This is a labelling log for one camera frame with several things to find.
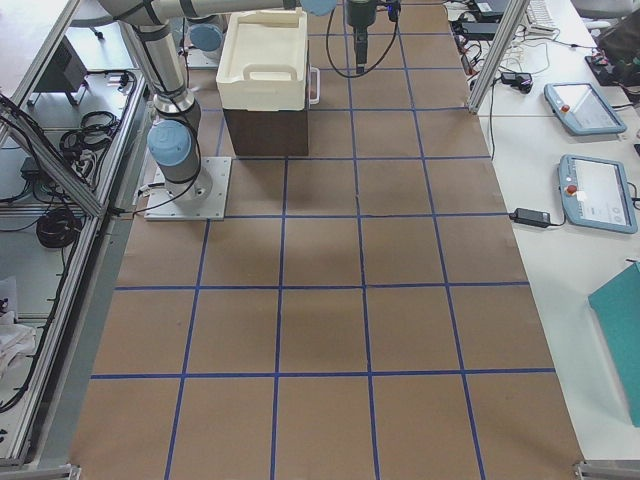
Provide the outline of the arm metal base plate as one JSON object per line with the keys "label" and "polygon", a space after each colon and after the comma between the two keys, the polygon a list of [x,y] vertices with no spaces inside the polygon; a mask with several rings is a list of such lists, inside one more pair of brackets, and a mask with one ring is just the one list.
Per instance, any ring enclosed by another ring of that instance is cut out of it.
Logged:
{"label": "arm metal base plate", "polygon": [[204,157],[195,182],[165,185],[156,167],[153,182],[161,186],[150,190],[144,217],[150,221],[223,220],[232,167],[231,157]]}

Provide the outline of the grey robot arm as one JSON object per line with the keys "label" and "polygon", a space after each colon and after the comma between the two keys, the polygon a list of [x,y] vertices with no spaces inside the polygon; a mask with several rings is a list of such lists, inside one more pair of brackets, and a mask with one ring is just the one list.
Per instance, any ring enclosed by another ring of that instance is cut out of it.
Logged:
{"label": "grey robot arm", "polygon": [[309,16],[333,14],[333,1],[104,1],[153,91],[157,115],[147,148],[169,200],[193,208],[213,179],[199,146],[201,108],[173,41],[173,19],[191,27],[202,51],[221,53],[216,83],[237,154],[308,152]]}

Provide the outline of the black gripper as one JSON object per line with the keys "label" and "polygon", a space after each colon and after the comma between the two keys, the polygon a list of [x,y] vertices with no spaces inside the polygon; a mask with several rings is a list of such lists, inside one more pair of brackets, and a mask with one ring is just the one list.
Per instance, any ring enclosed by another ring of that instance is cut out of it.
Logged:
{"label": "black gripper", "polygon": [[353,27],[356,74],[363,75],[366,70],[368,58],[367,28],[375,23],[376,1],[347,0],[346,20],[348,25]]}

